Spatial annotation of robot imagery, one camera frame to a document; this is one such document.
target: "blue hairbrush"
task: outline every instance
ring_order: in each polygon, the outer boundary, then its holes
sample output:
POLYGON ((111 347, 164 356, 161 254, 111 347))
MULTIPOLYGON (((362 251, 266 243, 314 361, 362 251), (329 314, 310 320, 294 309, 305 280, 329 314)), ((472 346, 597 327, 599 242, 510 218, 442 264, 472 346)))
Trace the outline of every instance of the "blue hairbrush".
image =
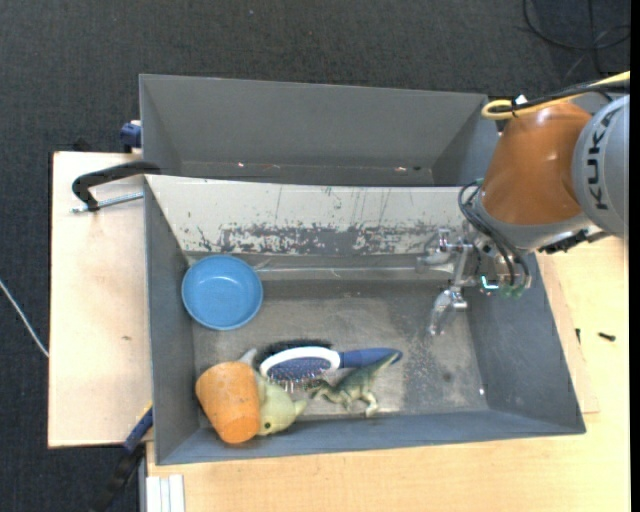
POLYGON ((367 348, 338 352, 331 344, 321 340, 280 342, 262 352, 258 369, 260 374, 280 384, 299 384, 317 379, 324 373, 338 368, 360 368, 373 364, 400 350, 392 348, 367 348))

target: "toy dinosaur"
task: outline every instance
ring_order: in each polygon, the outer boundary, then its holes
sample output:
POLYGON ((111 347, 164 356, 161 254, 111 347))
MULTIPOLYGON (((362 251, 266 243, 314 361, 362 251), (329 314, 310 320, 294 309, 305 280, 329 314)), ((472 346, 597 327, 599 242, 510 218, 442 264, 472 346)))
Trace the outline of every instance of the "toy dinosaur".
POLYGON ((351 404, 355 400, 366 402, 365 416, 370 418, 378 410, 378 401, 371 391, 377 375, 387 366, 400 357, 399 353, 391 354, 380 361, 368 366, 354 370, 336 386, 331 386, 325 380, 317 380, 307 385, 306 389, 311 391, 311 397, 325 397, 325 399, 342 404, 347 411, 351 411, 351 404))
MULTIPOLYGON (((249 350, 240 361, 254 368, 256 350, 249 350)), ((306 400, 292 400, 279 385, 267 380, 254 370, 260 401, 260 428, 257 435, 268 436, 290 427, 307 408, 306 400)))

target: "dark carpet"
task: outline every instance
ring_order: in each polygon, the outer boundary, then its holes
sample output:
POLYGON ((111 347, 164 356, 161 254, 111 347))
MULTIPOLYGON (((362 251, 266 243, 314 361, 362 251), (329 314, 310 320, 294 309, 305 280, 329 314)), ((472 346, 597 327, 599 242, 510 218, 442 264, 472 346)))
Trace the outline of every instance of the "dark carpet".
MULTIPOLYGON (((0 278, 46 343, 49 156, 122 151, 140 73, 536 97, 629 70, 630 0, 525 5, 0 0, 0 278)), ((87 510, 119 450, 47 449, 48 363, 3 294, 0 376, 0 510, 87 510)))

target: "wooden table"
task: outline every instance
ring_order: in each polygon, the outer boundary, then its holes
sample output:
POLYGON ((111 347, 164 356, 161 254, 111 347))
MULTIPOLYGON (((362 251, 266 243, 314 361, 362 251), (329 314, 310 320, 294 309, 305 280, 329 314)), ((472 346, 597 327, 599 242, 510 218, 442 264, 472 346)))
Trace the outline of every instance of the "wooden table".
MULTIPOLYGON (((130 158, 54 158, 52 448, 122 442, 151 396, 142 204, 69 213, 77 175, 130 158)), ((180 466, 156 466, 149 449, 148 474, 182 474, 189 512, 629 510, 627 249, 608 238, 539 263, 586 434, 180 466)))

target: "white cable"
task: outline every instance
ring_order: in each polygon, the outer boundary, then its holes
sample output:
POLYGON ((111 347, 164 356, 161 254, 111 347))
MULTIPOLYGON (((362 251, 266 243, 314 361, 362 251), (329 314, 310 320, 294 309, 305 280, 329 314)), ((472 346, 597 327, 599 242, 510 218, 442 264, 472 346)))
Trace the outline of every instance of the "white cable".
POLYGON ((7 296, 7 298, 9 299, 9 302, 11 302, 11 304, 13 305, 13 307, 15 308, 15 310, 18 312, 18 314, 20 315, 20 318, 22 319, 22 321, 24 322, 24 325, 27 326, 27 329, 29 330, 29 333, 31 334, 31 337, 33 338, 33 340, 36 342, 36 345, 38 345, 38 348, 40 349, 40 351, 47 357, 49 357, 49 351, 45 348, 45 346, 42 344, 42 342, 40 341, 40 339, 38 338, 38 335, 36 334, 36 332, 33 330, 33 327, 31 327, 31 324, 29 323, 29 320, 27 319, 27 316, 24 314, 24 312, 22 311, 22 309, 20 308, 20 306, 18 305, 18 303, 16 302, 16 300, 13 298, 13 296, 11 295, 11 292, 9 292, 9 289, 5 286, 5 284, 2 282, 2 279, 0 279, 0 288, 2 288, 2 291, 5 293, 5 295, 7 296))

